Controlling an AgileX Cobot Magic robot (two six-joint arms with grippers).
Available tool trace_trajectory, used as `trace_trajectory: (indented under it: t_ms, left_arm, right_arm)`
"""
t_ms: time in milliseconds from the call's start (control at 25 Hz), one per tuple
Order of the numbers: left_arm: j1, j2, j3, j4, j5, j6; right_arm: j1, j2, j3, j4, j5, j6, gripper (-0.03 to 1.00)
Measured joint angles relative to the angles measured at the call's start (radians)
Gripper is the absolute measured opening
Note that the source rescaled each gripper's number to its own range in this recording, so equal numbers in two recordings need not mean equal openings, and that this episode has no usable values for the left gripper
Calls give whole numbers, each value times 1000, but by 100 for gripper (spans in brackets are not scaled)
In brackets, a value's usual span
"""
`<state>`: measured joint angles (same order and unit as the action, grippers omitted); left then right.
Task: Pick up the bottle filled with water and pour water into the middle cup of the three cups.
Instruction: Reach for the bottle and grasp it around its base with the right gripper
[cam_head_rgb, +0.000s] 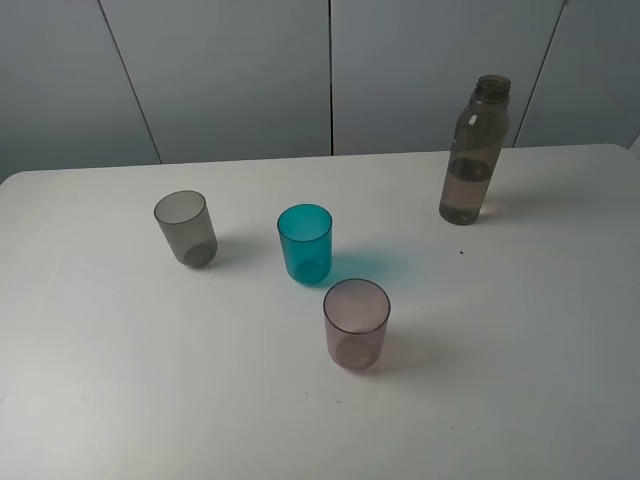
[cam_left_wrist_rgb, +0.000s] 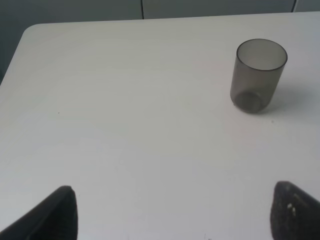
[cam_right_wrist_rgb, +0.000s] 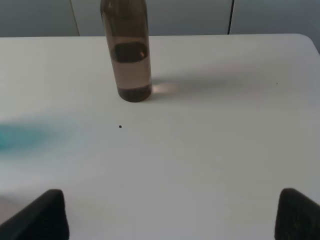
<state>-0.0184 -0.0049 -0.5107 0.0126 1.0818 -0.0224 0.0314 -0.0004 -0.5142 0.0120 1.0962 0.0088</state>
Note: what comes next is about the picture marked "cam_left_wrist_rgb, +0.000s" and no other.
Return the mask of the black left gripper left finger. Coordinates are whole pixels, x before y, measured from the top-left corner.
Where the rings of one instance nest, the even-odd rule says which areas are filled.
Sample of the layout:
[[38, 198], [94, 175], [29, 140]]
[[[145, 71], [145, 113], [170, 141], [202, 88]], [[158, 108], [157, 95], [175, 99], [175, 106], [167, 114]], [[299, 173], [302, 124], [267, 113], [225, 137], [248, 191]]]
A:
[[71, 186], [61, 186], [0, 232], [2, 240], [76, 240], [78, 206]]

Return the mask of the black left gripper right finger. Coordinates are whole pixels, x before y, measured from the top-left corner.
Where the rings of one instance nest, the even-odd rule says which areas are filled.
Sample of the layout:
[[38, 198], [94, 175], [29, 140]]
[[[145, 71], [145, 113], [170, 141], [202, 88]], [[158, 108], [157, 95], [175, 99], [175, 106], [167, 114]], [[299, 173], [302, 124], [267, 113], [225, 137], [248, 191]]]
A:
[[270, 211], [274, 240], [318, 240], [320, 202], [289, 181], [276, 183]]

